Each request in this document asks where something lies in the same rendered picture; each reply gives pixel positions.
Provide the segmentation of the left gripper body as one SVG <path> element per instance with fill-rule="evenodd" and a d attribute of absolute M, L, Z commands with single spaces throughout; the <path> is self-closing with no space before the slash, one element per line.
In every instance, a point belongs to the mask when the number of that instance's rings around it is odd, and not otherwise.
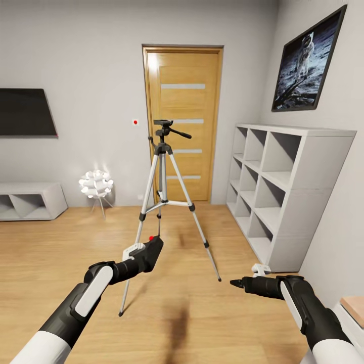
<path fill-rule="evenodd" d="M 138 275 L 139 273 L 148 269 L 148 262 L 145 260 L 144 255 L 142 255 L 136 259 L 123 261 L 122 263 L 125 264 L 126 269 L 127 269 L 127 274 L 126 274 L 124 281 L 128 280 L 130 278 L 133 278 L 136 275 Z"/>

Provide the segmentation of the camera tripod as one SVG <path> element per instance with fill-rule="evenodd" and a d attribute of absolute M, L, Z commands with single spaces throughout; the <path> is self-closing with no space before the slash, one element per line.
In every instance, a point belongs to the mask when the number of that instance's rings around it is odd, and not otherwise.
<path fill-rule="evenodd" d="M 190 211 L 192 211 L 193 216 L 195 218 L 195 221 L 196 221 L 196 224 L 197 224 L 198 229 L 200 231 L 200 234 L 202 236 L 205 248 L 207 249 L 207 251 L 209 253 L 209 256 L 210 256 L 210 259 L 212 261 L 215 272 L 217 274 L 218 280 L 219 280 L 219 282 L 221 282 L 221 278 L 219 277 L 219 274 L 217 272 L 214 261 L 212 259 L 211 254 L 210 254 L 210 251 L 209 251 L 209 243 L 208 243 L 207 240 L 205 240 L 202 229 L 200 227 L 197 216 L 195 214 L 195 204 L 193 203 L 193 201 L 190 200 L 189 193 L 188 193 L 187 188 L 185 186 L 184 180 L 183 180 L 183 178 L 182 178 L 182 176 L 180 174 L 180 171 L 179 171 L 179 168 L 177 166 L 176 160 L 174 158 L 171 146 L 169 144 L 167 144 L 166 142 L 164 142 L 164 136 L 169 135 L 170 131 L 174 132 L 174 133 L 177 133 L 177 134 L 179 134 L 179 135 L 181 135 L 183 137 L 186 137 L 188 139 L 191 139 L 192 136 L 189 135 L 189 134 L 179 132 L 179 131 L 176 131 L 176 130 L 173 130 L 173 129 L 169 128 L 173 124 L 173 121 L 168 121 L 168 120 L 153 120 L 153 121 L 154 121 L 154 125 L 161 125 L 162 129 L 156 131 L 156 135 L 158 135 L 160 137 L 160 142 L 158 143 L 158 145 L 155 145 L 153 143 L 153 138 L 152 137 L 148 137 L 148 139 L 151 140 L 151 144 L 155 148 L 154 149 L 155 152 L 154 152 L 153 163 L 152 163 L 152 166 L 151 166 L 150 176 L 149 176 L 149 180 L 148 180 L 148 185 L 147 185 L 147 189 L 146 189 L 146 194 L 145 194 L 145 198 L 144 198 L 144 203 L 143 203 L 143 207 L 142 207 L 142 212 L 140 213 L 140 216 L 139 216 L 140 225 L 139 225 L 138 234 L 137 234 L 135 243 L 139 243 L 140 236 L 141 236 L 141 231 L 142 231 L 142 227 L 143 227 L 143 222 L 144 222 L 144 220 L 146 218 L 146 214 L 148 214 L 148 213 L 156 210 L 157 208 L 159 208 L 159 214 L 157 214 L 157 218 L 159 219 L 159 227 L 158 227 L 158 237 L 159 237 L 160 236 L 161 207 L 162 206 L 167 206 L 167 205 L 189 207 Z M 186 202 L 184 202 L 184 201 L 169 201 L 167 199 L 166 160 L 165 160 L 166 151 L 168 152 L 168 154 L 169 154 L 169 156 L 171 158 L 172 164 L 174 166 L 174 169 L 175 169 L 176 174 L 178 176 L 178 179 L 180 181 L 181 187 L 182 187 L 182 189 L 184 191 L 184 194 L 186 196 L 186 199 L 187 199 Z M 151 192 L 151 187 L 152 187 L 152 183 L 153 183 L 153 179 L 154 179 L 154 175 L 155 175 L 155 170 L 156 170 L 158 158 L 159 158 L 159 190 L 156 193 L 159 196 L 159 201 L 154 206 L 148 207 L 149 196 L 150 196 L 150 192 Z M 123 316 L 123 309 L 124 309 L 125 300 L 126 300 L 126 296 L 127 296 L 127 292 L 128 292 L 129 282 L 130 282 L 130 279 L 127 280 L 125 293 L 124 293 L 124 297 L 123 297 L 123 302 L 122 302 L 122 306 L 121 306 L 121 311 L 120 311 L 120 314 L 119 314 L 120 317 Z"/>

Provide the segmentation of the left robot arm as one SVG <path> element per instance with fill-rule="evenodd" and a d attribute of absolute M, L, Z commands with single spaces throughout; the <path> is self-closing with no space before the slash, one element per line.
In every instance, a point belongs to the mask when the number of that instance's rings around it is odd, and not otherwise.
<path fill-rule="evenodd" d="M 77 284 L 9 364 L 64 364 L 107 286 L 148 269 L 144 255 L 133 257 L 144 249 L 145 244 L 135 243 L 123 251 L 123 262 L 102 261 L 89 266 L 84 282 Z"/>

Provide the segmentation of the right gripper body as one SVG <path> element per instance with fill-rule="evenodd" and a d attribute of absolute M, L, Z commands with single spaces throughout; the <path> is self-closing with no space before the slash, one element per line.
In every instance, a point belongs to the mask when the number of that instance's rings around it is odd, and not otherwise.
<path fill-rule="evenodd" d="M 245 292 L 262 297 L 273 298 L 267 289 L 268 277 L 244 277 Z M 274 298 L 273 298 L 274 299 Z"/>

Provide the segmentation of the digital camera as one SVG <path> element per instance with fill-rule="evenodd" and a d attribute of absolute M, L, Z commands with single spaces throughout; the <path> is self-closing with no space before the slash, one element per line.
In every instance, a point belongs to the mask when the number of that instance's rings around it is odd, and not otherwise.
<path fill-rule="evenodd" d="M 158 256 L 161 252 L 164 242 L 158 236 L 150 236 L 149 242 L 145 242 L 145 249 L 139 253 L 133 255 L 136 259 L 142 255 L 145 256 L 145 260 L 148 262 L 148 269 L 144 272 L 151 272 L 156 264 Z"/>

